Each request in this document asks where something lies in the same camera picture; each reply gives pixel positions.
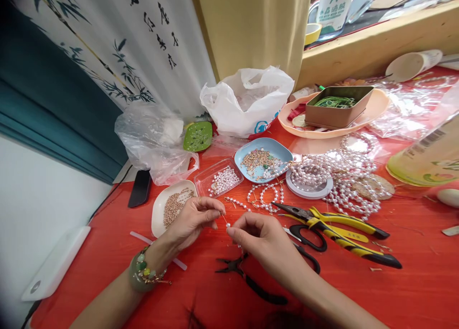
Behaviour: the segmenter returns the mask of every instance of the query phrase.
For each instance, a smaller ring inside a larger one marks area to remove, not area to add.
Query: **white cup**
[[[397,83],[410,80],[438,64],[442,57],[443,53],[439,49],[404,54],[387,67],[387,79]]]

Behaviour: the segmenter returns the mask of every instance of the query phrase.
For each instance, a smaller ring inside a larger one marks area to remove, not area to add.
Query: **hand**
[[[216,199],[192,197],[185,202],[177,218],[163,236],[166,236],[178,251],[182,251],[195,242],[205,227],[216,230],[218,227],[215,219],[225,213],[225,205]]]
[[[246,212],[227,229],[228,235],[251,253],[282,286],[292,291],[295,271],[314,271],[288,238],[281,223],[271,216]]]

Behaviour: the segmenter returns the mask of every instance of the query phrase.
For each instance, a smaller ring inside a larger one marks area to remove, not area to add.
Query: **needle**
[[[228,228],[228,227],[230,227],[230,226],[231,226],[231,224],[230,224],[230,223],[228,223],[228,222],[226,221],[226,218],[225,218],[225,216],[224,216],[223,214],[221,214],[221,212],[220,212],[220,215],[223,217],[223,220],[225,220],[225,223],[226,223],[226,227],[227,227],[227,228]]]

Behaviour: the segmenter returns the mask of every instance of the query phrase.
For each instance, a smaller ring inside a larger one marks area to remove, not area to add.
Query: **light blue plate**
[[[274,177],[271,177],[268,179],[261,179],[260,181],[256,180],[257,176],[263,175],[264,169],[262,166],[258,166],[255,169],[255,178],[252,179],[252,177],[250,177],[250,175],[247,173],[247,168],[245,167],[245,165],[240,165],[246,155],[248,155],[255,149],[261,148],[263,148],[265,151],[269,151],[274,158],[278,158],[283,162],[289,162],[293,160],[292,153],[274,139],[258,138],[248,144],[245,144],[237,150],[236,154],[234,155],[234,162],[236,163],[236,166],[242,172],[244,177],[253,183],[267,183],[274,179]]]

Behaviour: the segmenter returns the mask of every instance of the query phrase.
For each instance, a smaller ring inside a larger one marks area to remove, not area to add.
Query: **table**
[[[296,139],[284,131],[277,120],[263,136],[274,138],[286,147]],[[221,159],[203,159],[201,154],[200,170]],[[384,167],[380,169],[377,174],[389,179]],[[68,328],[144,246],[142,241],[129,234],[130,231],[151,238],[153,203],[165,187],[153,186],[145,205],[129,209],[127,204],[132,185],[133,182],[121,184],[91,221],[92,230],[60,286],[34,313],[32,328]],[[244,180],[227,194],[243,201],[250,188],[251,183]],[[284,188],[285,204],[327,210],[325,202],[298,198]],[[224,203],[227,219],[234,223],[243,211]],[[458,225],[457,214],[457,209],[425,197],[393,197],[382,202],[382,210],[373,214],[370,223],[391,233],[390,238],[381,243],[392,248],[391,254],[402,263],[402,270],[371,263],[330,240],[325,253],[317,253],[308,247],[306,251],[321,264],[321,276],[325,280],[389,327],[458,327],[459,236],[447,237],[441,233],[442,229]],[[295,223],[290,218],[279,220],[287,226]],[[258,327],[268,313],[279,309],[308,312],[253,257],[244,262],[244,271],[271,293],[286,296],[288,305],[276,307],[266,303],[236,273],[214,273],[222,268],[216,258],[233,259],[240,254],[225,232],[224,221],[220,220],[218,225],[218,231],[205,230],[190,248],[180,254],[179,259],[188,270],[182,271],[172,264],[167,279],[173,284],[159,285],[147,295],[126,328],[186,328],[192,306],[206,328]],[[370,267],[382,268],[382,271],[372,272]]]

